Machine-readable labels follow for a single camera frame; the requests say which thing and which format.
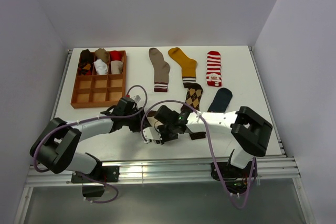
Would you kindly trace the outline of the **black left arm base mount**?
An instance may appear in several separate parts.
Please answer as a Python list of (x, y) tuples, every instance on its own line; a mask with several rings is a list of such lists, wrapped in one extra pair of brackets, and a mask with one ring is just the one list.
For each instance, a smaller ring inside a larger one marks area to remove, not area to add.
[[(117, 199), (119, 190), (111, 183), (116, 183), (119, 180), (119, 166), (101, 166), (96, 168), (90, 174), (81, 172), (73, 172), (71, 176), (72, 184), (82, 184), (82, 195), (85, 200), (93, 202), (111, 202)], [(108, 189), (113, 189), (115, 195), (110, 200), (98, 199), (103, 196)]]

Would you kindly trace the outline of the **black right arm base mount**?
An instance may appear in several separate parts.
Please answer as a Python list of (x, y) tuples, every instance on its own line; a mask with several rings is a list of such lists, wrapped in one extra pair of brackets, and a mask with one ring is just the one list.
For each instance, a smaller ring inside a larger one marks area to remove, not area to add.
[(252, 161), (244, 169), (232, 166), (227, 162), (218, 162), (217, 165), (228, 191), (232, 194), (244, 194), (248, 186)]

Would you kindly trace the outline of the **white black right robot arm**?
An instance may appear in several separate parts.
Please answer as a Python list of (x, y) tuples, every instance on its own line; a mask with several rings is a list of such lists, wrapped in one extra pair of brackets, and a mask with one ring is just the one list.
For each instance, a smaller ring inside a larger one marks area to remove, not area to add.
[(191, 109), (178, 113), (167, 106), (161, 106), (154, 118), (162, 124), (157, 127), (160, 136), (171, 133), (205, 132), (219, 134), (237, 142), (229, 163), (228, 173), (240, 176), (254, 157), (264, 157), (273, 126), (266, 119), (247, 106), (233, 112), (193, 112)]

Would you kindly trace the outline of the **cream brown striped sock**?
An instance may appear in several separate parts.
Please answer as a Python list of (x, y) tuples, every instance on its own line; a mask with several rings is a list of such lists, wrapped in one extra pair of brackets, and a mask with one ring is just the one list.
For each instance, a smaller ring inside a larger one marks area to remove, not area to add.
[(157, 120), (154, 116), (156, 114), (156, 111), (151, 110), (147, 114), (147, 120), (150, 123), (152, 127), (154, 127), (156, 130), (158, 130), (158, 127), (163, 125), (159, 120)]

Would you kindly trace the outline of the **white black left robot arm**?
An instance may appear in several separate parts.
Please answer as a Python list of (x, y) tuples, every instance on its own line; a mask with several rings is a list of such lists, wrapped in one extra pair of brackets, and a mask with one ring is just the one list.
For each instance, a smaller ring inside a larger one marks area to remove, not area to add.
[(140, 131), (143, 107), (122, 97), (117, 105), (97, 116), (76, 122), (52, 119), (30, 149), (36, 171), (59, 174), (65, 170), (82, 173), (91, 182), (104, 176), (102, 161), (89, 153), (77, 153), (78, 144), (101, 134), (110, 134), (127, 126), (132, 132)]

